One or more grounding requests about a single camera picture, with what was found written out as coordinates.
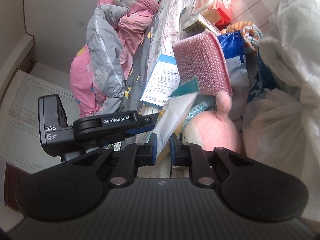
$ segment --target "silver rivet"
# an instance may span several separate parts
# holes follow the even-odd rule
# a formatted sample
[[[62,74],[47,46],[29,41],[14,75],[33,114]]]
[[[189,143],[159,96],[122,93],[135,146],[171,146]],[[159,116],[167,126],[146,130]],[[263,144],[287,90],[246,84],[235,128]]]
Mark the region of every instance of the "silver rivet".
[[[126,183],[126,179],[123,178],[123,177],[114,177],[110,180],[110,182],[113,184],[113,185],[122,185],[124,183]]]
[[[202,185],[209,186],[214,183],[214,179],[209,177],[202,177],[198,180],[198,182]]]

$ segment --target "white plastic bag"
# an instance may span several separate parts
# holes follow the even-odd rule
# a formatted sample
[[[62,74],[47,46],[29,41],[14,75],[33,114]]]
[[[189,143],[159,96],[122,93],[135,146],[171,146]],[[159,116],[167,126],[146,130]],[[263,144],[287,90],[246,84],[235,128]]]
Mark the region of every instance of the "white plastic bag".
[[[309,190],[303,217],[320,221],[320,0],[280,0],[260,56],[298,101],[273,90],[246,106],[247,154],[301,179]]]

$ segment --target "gray wall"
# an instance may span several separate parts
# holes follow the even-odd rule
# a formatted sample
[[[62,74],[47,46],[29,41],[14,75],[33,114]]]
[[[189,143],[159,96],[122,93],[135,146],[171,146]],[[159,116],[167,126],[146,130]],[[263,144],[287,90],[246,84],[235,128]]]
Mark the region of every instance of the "gray wall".
[[[69,73],[86,42],[86,26],[97,0],[25,0],[26,25],[35,36],[36,60]],[[84,26],[78,22],[85,21]]]
[[[22,0],[0,0],[0,69],[25,34]]]

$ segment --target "plush toy ear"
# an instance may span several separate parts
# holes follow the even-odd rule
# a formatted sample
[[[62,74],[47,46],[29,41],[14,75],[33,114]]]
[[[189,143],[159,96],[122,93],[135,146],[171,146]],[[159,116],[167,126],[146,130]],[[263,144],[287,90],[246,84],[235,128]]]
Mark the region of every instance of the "plush toy ear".
[[[231,110],[231,98],[226,91],[219,91],[216,97],[216,104],[217,104],[217,118],[225,122],[228,119],[228,114]]]

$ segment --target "pink plush toy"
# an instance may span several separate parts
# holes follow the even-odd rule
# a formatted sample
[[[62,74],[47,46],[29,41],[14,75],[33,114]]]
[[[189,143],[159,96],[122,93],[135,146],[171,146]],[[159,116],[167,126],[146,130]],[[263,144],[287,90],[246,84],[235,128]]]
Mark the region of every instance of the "pink plush toy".
[[[231,98],[225,91],[217,93],[217,112],[204,111],[194,116],[184,128],[183,142],[198,144],[203,150],[213,151],[221,146],[241,153],[241,141],[234,123],[228,118]]]

